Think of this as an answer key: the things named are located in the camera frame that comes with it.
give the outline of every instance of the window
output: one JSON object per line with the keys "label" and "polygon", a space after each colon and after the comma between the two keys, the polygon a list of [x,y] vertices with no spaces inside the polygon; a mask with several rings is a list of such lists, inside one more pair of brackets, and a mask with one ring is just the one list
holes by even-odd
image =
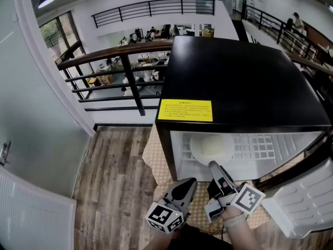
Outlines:
{"label": "window", "polygon": [[[79,35],[71,15],[67,12],[40,27],[41,34],[53,61],[59,64],[62,61],[85,55]],[[90,64],[84,64],[60,72],[66,79],[75,78],[94,73]],[[86,79],[67,83],[72,90],[89,87]],[[76,92],[78,99],[88,98],[90,92]]]}

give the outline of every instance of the bracelet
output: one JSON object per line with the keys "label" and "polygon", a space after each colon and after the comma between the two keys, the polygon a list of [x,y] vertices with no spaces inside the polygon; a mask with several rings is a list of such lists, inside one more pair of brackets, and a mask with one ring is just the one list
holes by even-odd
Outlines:
{"label": "bracelet", "polygon": [[234,216],[232,218],[229,218],[228,220],[223,222],[223,226],[225,228],[230,228],[230,227],[235,227],[238,224],[242,223],[245,221],[245,215],[244,213],[240,214],[239,216]]}

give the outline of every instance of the radiator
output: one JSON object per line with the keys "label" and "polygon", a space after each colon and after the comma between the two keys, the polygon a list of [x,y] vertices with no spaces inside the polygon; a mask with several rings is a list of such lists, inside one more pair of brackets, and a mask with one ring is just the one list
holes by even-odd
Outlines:
{"label": "radiator", "polygon": [[76,201],[0,166],[0,244],[5,250],[73,249]]}

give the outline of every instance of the hand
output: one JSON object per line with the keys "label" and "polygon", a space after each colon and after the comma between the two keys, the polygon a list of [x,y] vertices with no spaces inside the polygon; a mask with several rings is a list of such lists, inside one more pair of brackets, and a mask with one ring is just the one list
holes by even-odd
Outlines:
{"label": "hand", "polygon": [[228,220],[232,217],[240,216],[242,214],[242,211],[235,207],[235,206],[228,206],[224,209],[222,213],[223,220]]}

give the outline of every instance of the mini fridge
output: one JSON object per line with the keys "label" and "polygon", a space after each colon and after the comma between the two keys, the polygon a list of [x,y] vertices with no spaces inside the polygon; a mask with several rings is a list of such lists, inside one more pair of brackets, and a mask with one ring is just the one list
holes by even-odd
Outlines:
{"label": "mini fridge", "polygon": [[236,181],[252,180],[289,238],[333,227],[333,140],[291,169],[259,178],[328,137],[331,123],[302,72],[277,49],[177,36],[156,127],[173,180],[210,182],[216,156]]}
{"label": "mini fridge", "polygon": [[210,182],[205,162],[212,156],[204,160],[203,153],[218,151],[218,143],[223,153],[215,161],[236,181],[255,180],[307,150],[331,123],[285,53],[234,40],[176,37],[156,127],[173,180]]}

